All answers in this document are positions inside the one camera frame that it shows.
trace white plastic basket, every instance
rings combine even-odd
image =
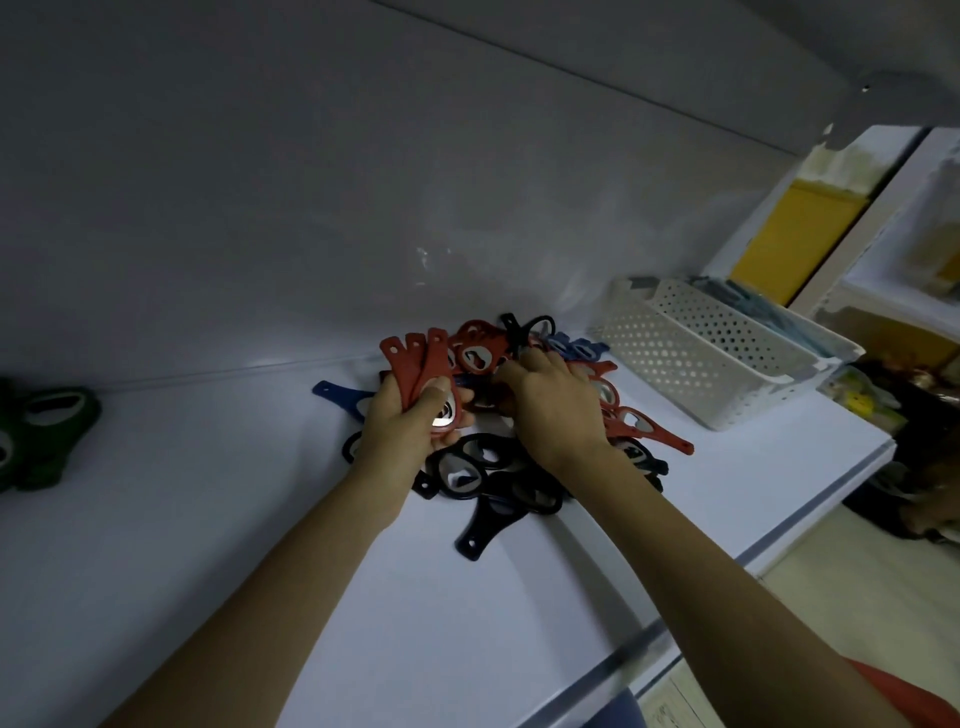
[[[661,281],[652,298],[649,289],[618,283],[602,340],[711,429],[727,429],[815,389],[845,360],[863,354],[849,339],[790,311],[808,335],[841,356],[819,357],[680,280]]]

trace floor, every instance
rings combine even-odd
[[[960,548],[895,539],[839,506],[761,581],[840,654],[960,709]],[[651,728],[723,728],[683,660],[640,708]]]

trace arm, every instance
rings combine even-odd
[[[461,395],[472,397],[467,390]],[[396,381],[387,377],[347,477],[105,728],[275,725],[326,621],[373,540],[399,514],[424,458],[456,441],[456,432],[430,440],[443,406],[444,388],[427,387],[401,413]]]
[[[520,440],[626,557],[727,725],[909,725],[607,443],[585,377],[533,350],[497,378]]]

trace hand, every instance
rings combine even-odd
[[[528,349],[493,376],[511,395],[502,402],[527,452],[563,481],[568,465],[611,449],[604,431],[597,391],[582,371],[572,374],[556,352]]]
[[[389,374],[371,400],[360,437],[360,448],[348,479],[359,481],[372,489],[377,505],[384,507],[387,518],[385,526],[399,515],[427,455],[435,449],[447,448],[460,439],[457,430],[436,439],[430,437],[431,425],[444,408],[449,391],[448,378],[438,376],[431,379],[416,403],[404,412],[396,379]],[[460,389],[461,402],[472,399],[471,390]],[[464,412],[460,427],[469,427],[473,422],[473,415]]]

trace white shelf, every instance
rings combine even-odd
[[[311,395],[313,384],[369,388],[381,366],[376,357],[105,393],[103,419],[60,486],[0,497],[10,555],[0,591],[14,595],[0,603],[0,724],[97,724],[346,470],[340,446],[357,425]],[[696,445],[692,457],[650,449],[670,463],[666,496],[733,556],[833,484],[853,487],[890,442],[816,393],[711,432],[629,371],[611,380],[626,404]],[[512,526],[475,564],[453,548],[472,507],[407,498],[331,617],[281,728],[379,716],[517,725],[656,621],[577,503]],[[602,703],[613,683],[591,683],[591,696]]]
[[[830,291],[824,309],[837,311],[847,306],[932,331],[960,344],[960,303],[948,303],[908,283],[843,279]]]

